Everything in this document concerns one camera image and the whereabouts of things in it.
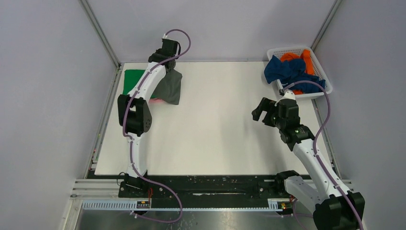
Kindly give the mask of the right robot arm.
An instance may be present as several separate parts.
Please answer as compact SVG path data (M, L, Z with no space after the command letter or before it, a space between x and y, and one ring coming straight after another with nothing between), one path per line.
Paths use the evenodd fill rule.
M266 126L277 128L281 140L300 160L315 187L306 184L295 171L277 174L275 193L281 197L292 195L313 216L319 230L362 230L365 200L361 193L352 192L325 161L309 127L301 124L299 106L295 99L274 101L262 98L252 111L252 118Z

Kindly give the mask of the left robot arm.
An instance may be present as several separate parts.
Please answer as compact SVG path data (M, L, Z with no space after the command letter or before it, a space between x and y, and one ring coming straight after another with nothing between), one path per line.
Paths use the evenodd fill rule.
M179 42L164 38L162 47L149 59L146 70L124 72L124 91L118 96L119 124L124 130L130 149L125 183L137 197L148 192L148 183L138 177L147 172L145 135L152 125L149 109L150 99L159 99L168 104L180 102L182 74L174 68L181 47Z

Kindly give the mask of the grey t-shirt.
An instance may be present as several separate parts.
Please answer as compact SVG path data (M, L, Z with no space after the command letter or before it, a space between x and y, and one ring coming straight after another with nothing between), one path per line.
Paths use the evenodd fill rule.
M161 99L169 104L180 103L182 74L175 69L170 70L158 83L151 98Z

